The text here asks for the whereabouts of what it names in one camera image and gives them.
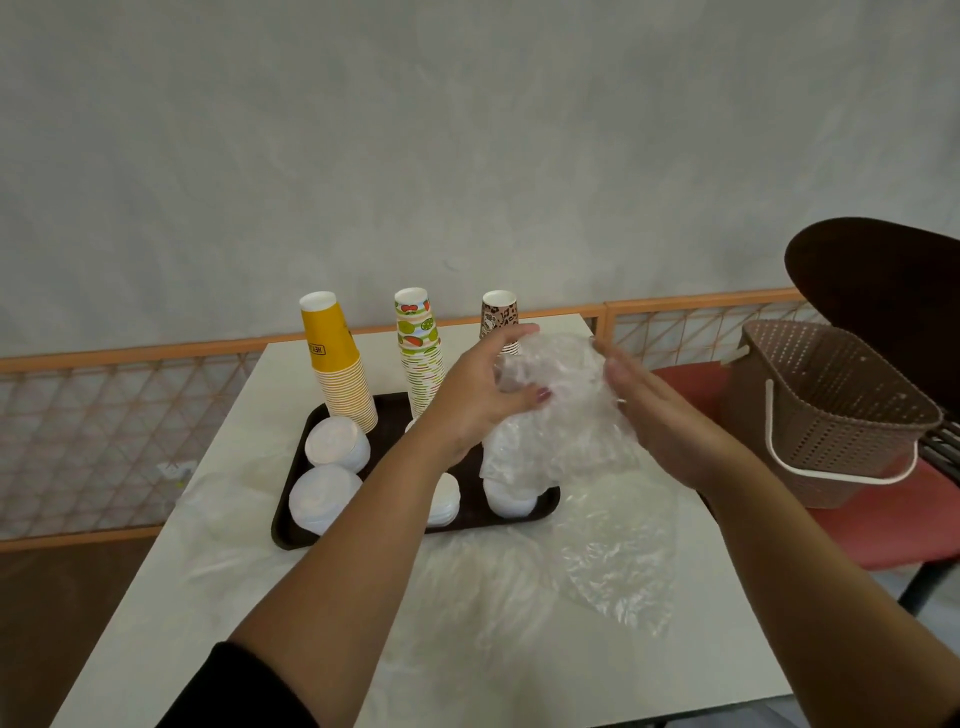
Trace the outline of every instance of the forearm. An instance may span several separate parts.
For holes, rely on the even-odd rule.
[[[960,659],[851,562],[759,461],[708,499],[812,725],[939,726],[960,708]]]
[[[271,666],[324,728],[352,725],[363,703],[444,471],[435,450],[426,432],[404,436],[231,636]]]

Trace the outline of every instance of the woven basket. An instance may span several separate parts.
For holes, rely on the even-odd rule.
[[[904,479],[934,402],[841,328],[751,321],[724,395],[723,423],[808,508]]]

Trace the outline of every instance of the white table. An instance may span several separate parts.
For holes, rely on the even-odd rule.
[[[544,331],[588,333],[579,316],[536,320]],[[477,326],[442,328],[447,364]],[[405,389],[393,333],[357,336],[375,393]],[[302,342],[272,344],[194,475],[255,477],[276,496],[307,414],[323,394]],[[235,543],[272,547],[277,498],[249,509]],[[230,627],[184,585],[191,528],[178,506],[97,642],[53,725],[153,726]],[[485,694],[461,724],[583,726],[671,716],[790,692],[737,581],[719,529],[692,492],[681,494],[673,618],[653,637],[561,600],[523,661],[514,695]],[[374,725],[371,712],[359,725]],[[418,719],[449,726],[450,716]]]

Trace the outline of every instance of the black sleeve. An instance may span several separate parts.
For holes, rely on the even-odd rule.
[[[182,725],[319,728],[286,683],[256,655],[232,643],[213,645],[157,728]]]

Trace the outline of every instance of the gray wall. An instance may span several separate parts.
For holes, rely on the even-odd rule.
[[[6,0],[0,355],[780,286],[960,236],[955,0]]]

